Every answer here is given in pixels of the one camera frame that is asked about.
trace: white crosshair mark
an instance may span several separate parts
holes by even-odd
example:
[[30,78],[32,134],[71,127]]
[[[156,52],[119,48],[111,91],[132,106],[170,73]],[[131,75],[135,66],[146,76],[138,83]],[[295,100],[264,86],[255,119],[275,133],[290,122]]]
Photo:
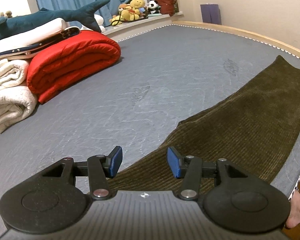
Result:
[[149,197],[150,195],[148,193],[144,192],[144,193],[140,194],[140,196],[143,198],[146,198],[146,197]]

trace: stack of bedding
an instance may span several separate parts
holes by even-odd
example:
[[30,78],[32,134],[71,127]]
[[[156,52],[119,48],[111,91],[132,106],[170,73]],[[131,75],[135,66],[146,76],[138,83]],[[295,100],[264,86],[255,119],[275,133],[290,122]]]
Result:
[[61,18],[0,40],[0,134],[82,78],[114,64],[119,45]]

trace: bare foot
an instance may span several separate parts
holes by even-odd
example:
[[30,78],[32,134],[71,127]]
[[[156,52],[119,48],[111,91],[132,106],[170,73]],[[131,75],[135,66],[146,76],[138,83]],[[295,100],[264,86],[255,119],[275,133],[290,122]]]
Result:
[[295,191],[290,200],[291,210],[286,222],[287,228],[294,228],[300,223],[300,193]]

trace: bed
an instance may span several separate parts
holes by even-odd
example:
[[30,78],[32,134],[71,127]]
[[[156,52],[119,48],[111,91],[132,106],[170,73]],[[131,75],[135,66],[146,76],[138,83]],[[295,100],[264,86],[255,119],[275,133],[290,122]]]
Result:
[[[180,22],[118,41],[117,64],[39,105],[0,135],[0,197],[63,157],[85,161],[116,145],[123,148],[123,170],[156,149],[179,121],[236,92],[277,55],[300,68],[294,51],[246,33]],[[299,180],[300,134],[271,184],[291,198]],[[77,178],[77,187],[87,193],[87,178]]]

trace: rolled red blanket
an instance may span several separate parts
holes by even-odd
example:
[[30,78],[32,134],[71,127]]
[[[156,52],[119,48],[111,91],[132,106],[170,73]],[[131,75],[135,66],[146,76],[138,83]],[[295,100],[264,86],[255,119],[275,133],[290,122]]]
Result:
[[82,78],[111,66],[120,56],[118,43],[84,30],[37,54],[28,68],[27,85],[43,104]]

